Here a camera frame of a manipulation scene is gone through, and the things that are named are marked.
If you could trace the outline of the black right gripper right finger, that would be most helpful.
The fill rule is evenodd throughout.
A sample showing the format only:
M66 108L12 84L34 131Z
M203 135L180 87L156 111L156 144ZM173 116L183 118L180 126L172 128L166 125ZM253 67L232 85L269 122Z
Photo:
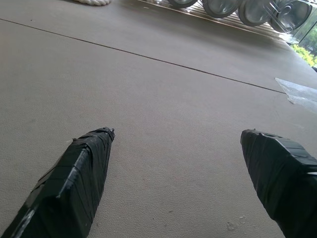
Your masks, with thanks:
M317 238L317 159L299 143L255 129L240 143L257 196L285 238Z

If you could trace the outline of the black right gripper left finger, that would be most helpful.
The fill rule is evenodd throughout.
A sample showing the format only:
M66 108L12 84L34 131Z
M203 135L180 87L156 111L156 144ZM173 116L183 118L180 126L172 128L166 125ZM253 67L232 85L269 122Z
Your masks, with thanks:
M0 238L87 238L104 192L113 128L74 138Z

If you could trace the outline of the clear plastic sheet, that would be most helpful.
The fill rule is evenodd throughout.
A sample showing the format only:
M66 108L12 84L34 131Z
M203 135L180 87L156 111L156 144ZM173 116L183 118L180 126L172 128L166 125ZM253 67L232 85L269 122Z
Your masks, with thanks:
M299 85L290 81L275 78L277 83L288 95L292 104L298 104L317 114L317 89Z

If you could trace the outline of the square steel bowl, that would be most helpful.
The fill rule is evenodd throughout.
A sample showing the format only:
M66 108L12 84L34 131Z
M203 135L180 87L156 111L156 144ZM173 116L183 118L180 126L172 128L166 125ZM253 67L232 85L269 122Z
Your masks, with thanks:
M309 18L313 7L301 0L274 0L269 25L277 32L291 33Z

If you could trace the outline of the round steel bowl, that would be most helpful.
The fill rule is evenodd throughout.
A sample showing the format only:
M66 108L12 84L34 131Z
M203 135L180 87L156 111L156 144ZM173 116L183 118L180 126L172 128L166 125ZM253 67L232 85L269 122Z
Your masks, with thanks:
M271 4L276 2L279 0L243 0L237 15L245 25L259 26L270 20L273 12Z
M194 5L198 0L167 0L175 8L188 8Z
M203 0L205 12L213 18L225 18L235 12L244 0Z

